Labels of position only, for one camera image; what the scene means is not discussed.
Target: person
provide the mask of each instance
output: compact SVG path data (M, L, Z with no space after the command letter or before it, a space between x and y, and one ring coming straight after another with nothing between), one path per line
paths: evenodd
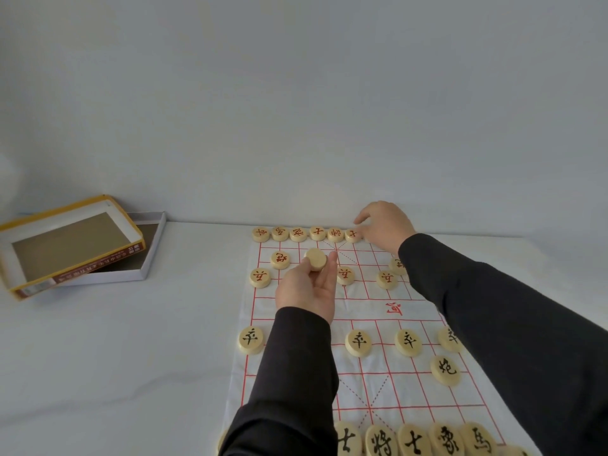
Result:
M394 204L354 220L370 243L398 255L411 285L434 303L545 456L608 454L608 332L534 289L422 233ZM335 455L331 354L336 252L311 272L287 272L249 402L224 456Z

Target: open cardboard box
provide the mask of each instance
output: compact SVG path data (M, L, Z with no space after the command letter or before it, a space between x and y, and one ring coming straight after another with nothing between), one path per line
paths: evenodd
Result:
M0 225L0 273L18 299L145 249L141 230L108 195Z
M158 248L158 243L161 240L162 231L167 222L167 214L165 212L151 213L127 213L133 223L143 233L143 239L146 243L146 249L141 253L124 258L123 260L114 262L109 266L94 270L90 274L80 276L68 282L62 283L62 286L75 286L79 284L95 284L95 283L115 283L115 282L133 282L135 280L145 280L148 276L148 271L152 259Z

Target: barcode label on box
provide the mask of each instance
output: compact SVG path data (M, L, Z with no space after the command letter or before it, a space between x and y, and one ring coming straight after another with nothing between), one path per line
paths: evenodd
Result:
M21 288L20 291L26 297L30 297L30 296L35 295L36 293L44 291L45 289L49 289L51 286L54 286L56 284L57 283L55 282L55 280L53 280L52 278L49 278L48 280L44 280L43 282L36 283L36 284L31 284L30 286L26 286L25 288Z

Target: table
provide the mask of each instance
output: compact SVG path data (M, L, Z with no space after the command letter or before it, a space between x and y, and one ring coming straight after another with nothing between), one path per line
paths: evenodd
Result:
M170 222L144 282L1 292L0 453L213 454L250 230ZM585 312L526 240L437 238Z

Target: wall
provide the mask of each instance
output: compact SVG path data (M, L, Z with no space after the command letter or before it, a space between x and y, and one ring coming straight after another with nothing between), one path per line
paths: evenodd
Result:
M576 229L608 211L607 16L607 0L1 0L13 207L104 192L178 220L346 225L384 198L427 231Z

